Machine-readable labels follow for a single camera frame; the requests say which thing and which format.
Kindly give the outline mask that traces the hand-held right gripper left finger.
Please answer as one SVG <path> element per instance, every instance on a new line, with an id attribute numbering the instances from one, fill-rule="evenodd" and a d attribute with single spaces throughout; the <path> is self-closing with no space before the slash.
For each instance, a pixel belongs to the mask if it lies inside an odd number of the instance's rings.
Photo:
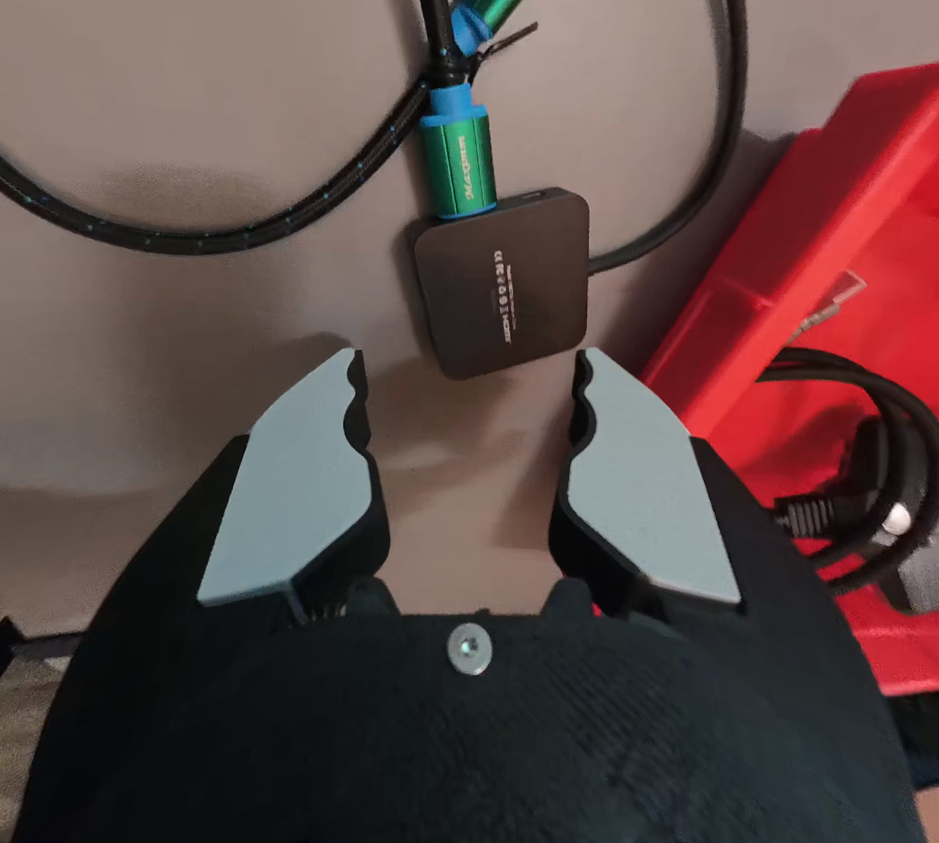
<path id="1" fill-rule="evenodd" d="M 300 622 L 333 614 L 387 559 L 391 532 L 370 453 L 362 353 L 345 347 L 249 433 L 197 592 L 217 607 L 284 598 Z"/>

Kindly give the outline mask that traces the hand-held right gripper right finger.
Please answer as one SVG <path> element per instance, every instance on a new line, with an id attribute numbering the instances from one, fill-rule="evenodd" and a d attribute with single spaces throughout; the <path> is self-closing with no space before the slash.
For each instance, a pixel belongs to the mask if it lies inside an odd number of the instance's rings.
<path id="1" fill-rule="evenodd" d="M 606 616 L 684 599 L 737 610 L 740 587 L 687 427 L 601 349 L 575 358 L 569 453 L 548 545 Z"/>

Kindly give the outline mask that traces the square black adapter box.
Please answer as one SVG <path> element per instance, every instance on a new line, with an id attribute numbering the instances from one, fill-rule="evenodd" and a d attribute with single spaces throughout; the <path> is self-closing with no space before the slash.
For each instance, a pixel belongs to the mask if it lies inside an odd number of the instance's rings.
<path id="1" fill-rule="evenodd" d="M 416 219 L 408 247 L 430 344 L 465 381 L 578 346 L 588 324 L 590 208 L 549 188 L 460 219 Z"/>

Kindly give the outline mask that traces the red plastic bin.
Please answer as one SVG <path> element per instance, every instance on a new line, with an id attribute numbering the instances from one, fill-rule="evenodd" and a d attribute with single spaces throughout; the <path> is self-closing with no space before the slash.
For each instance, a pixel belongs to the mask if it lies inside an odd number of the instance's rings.
<path id="1" fill-rule="evenodd" d="M 938 410 L 938 68 L 858 79 L 769 174 L 641 380 L 763 505 L 833 478 L 857 387 L 757 384 L 779 350 L 844 356 Z"/>

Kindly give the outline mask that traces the grey desk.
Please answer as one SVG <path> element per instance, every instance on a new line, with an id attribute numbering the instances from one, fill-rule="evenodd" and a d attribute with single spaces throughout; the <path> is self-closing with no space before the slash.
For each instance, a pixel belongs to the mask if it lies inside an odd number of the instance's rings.
<path id="1" fill-rule="evenodd" d="M 590 287 L 588 345 L 639 371 L 791 133 L 860 75 L 937 60 L 937 0 L 747 0 L 745 131 L 720 195 Z M 502 195 L 564 187 L 593 251 L 691 184 L 713 123 L 706 0 L 525 0 L 474 93 Z M 41 184 L 166 228 L 264 218 L 329 177 L 416 73 L 414 0 L 2 0 L 2 146 Z M 211 462 L 344 345 L 363 352 L 372 453 L 409 612 L 534 611 L 573 355 L 440 373 L 418 317 L 411 141 L 349 202 L 276 246 L 152 258 L 2 200 L 2 614 L 84 628 Z"/>

